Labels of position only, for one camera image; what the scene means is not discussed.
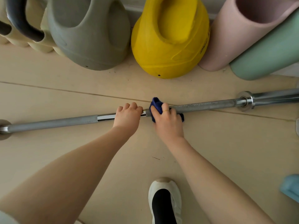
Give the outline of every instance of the white sneaker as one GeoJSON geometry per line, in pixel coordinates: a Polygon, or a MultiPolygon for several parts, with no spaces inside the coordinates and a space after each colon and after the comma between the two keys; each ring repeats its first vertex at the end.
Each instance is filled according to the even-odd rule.
{"type": "Polygon", "coordinates": [[[155,180],[151,184],[149,189],[148,197],[149,197],[150,210],[152,213],[152,224],[155,224],[155,217],[152,209],[152,200],[154,198],[155,193],[160,189],[166,189],[170,192],[171,205],[176,219],[176,223],[182,224],[182,219],[181,219],[182,199],[181,199],[180,190],[178,189],[178,186],[173,180],[166,177],[162,177],[155,180]]]}

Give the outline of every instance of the right hand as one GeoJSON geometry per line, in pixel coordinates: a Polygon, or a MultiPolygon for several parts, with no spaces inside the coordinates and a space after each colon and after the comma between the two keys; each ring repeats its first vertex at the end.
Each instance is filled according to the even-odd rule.
{"type": "Polygon", "coordinates": [[[160,114],[157,109],[152,106],[152,115],[155,118],[155,128],[161,140],[169,145],[177,139],[184,138],[183,123],[181,116],[172,108],[169,111],[168,104],[162,104],[163,113],[160,114]]]}

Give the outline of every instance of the black handle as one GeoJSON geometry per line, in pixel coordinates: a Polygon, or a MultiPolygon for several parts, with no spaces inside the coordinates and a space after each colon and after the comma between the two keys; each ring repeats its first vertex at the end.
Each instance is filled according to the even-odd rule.
{"type": "Polygon", "coordinates": [[[27,21],[26,3],[27,0],[6,0],[7,17],[21,34],[35,42],[42,41],[45,37],[43,31],[31,26],[27,21]]]}
{"type": "Polygon", "coordinates": [[[0,35],[8,35],[11,32],[11,29],[9,24],[0,21],[0,35]]]}

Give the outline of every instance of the foot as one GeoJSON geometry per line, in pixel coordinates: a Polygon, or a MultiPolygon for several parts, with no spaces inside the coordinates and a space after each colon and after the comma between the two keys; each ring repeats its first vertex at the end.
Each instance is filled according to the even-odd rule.
{"type": "Polygon", "coordinates": [[[148,197],[152,224],[182,224],[181,193],[173,180],[165,177],[155,180],[148,197]]]}

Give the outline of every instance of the light blue object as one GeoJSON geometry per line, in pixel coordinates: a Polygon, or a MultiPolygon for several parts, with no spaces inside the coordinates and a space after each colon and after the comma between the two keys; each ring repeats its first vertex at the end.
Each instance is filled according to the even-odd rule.
{"type": "Polygon", "coordinates": [[[280,191],[299,203],[299,174],[285,177],[280,191]]]}

